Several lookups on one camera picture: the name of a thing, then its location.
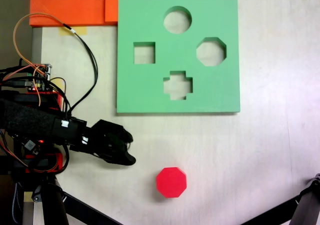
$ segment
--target square hole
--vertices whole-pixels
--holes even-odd
[[[156,43],[134,42],[134,64],[155,64]]]

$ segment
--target black foam sleeve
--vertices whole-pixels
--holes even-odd
[[[0,98],[0,129],[49,137],[56,115]]]

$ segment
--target black cable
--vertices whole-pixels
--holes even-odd
[[[52,80],[55,80],[55,79],[61,79],[64,82],[64,95],[66,96],[66,93],[67,93],[67,82],[66,82],[66,80],[64,78],[62,78],[62,77],[57,76],[57,77],[54,77],[54,78],[50,79],[50,82]],[[65,100],[63,100],[62,111],[65,112],[65,115],[67,115],[67,109],[68,109],[67,108],[67,103],[65,102]]]
[[[64,163],[64,166],[61,170],[57,171],[57,172],[54,172],[54,174],[60,174],[62,173],[64,170],[66,170],[68,164],[69,164],[69,160],[70,160],[70,155],[69,155],[69,150],[68,150],[68,147],[67,145],[62,145],[64,151],[65,151],[65,163]]]
[[[66,28],[68,28],[69,30],[72,30],[71,27],[69,27],[68,25],[64,24],[64,26]],[[86,52],[88,53],[92,66],[93,66],[93,72],[94,72],[94,82],[93,82],[93,86],[84,94],[84,96],[82,98],[80,98],[79,101],[77,101],[67,112],[68,117],[71,117],[72,111],[75,109],[75,107],[81,103],[90,93],[91,91],[95,88],[97,81],[98,81],[98,64],[97,64],[97,60],[93,54],[93,52],[90,50],[90,48],[88,47],[88,45],[86,44],[85,41],[83,41],[83,39],[77,34],[74,33],[77,38],[81,41],[81,43],[83,44]]]

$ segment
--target red octagonal block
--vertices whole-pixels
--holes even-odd
[[[156,189],[167,199],[178,198],[187,188],[187,176],[178,167],[166,167],[156,176]]]

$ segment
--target orange board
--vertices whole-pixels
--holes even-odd
[[[48,13],[69,26],[116,25],[118,0],[30,0],[30,13]],[[32,16],[33,27],[61,26],[44,16]]]

